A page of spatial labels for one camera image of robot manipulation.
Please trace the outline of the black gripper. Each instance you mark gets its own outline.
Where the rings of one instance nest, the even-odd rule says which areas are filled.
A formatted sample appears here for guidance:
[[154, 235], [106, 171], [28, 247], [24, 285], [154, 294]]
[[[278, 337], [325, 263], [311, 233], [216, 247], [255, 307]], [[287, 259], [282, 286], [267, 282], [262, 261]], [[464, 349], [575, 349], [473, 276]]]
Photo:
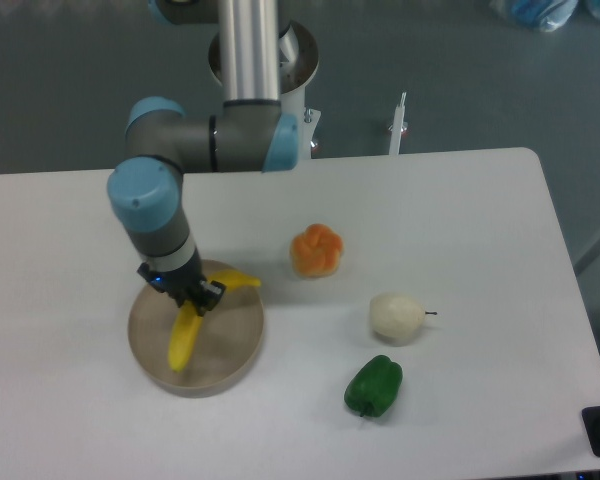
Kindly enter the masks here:
[[168, 295], [178, 306], [190, 301], [198, 316], [212, 311], [226, 291], [223, 283], [206, 280], [198, 254], [175, 270], [157, 270], [148, 263], [141, 263], [137, 273], [155, 292]]

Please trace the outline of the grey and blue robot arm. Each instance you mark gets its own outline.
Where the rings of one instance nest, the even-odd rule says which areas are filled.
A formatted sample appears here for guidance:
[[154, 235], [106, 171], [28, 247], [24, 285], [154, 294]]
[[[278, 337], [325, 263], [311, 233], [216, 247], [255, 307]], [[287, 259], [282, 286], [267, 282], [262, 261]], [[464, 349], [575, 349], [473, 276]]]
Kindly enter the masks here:
[[298, 162], [297, 120], [280, 101], [278, 5], [152, 1], [149, 9], [169, 25], [218, 24], [223, 110], [195, 120], [173, 100], [138, 101], [125, 130], [126, 158], [109, 176], [107, 194], [142, 260], [139, 275], [205, 315], [227, 288], [203, 273], [182, 205], [184, 175], [287, 171]]

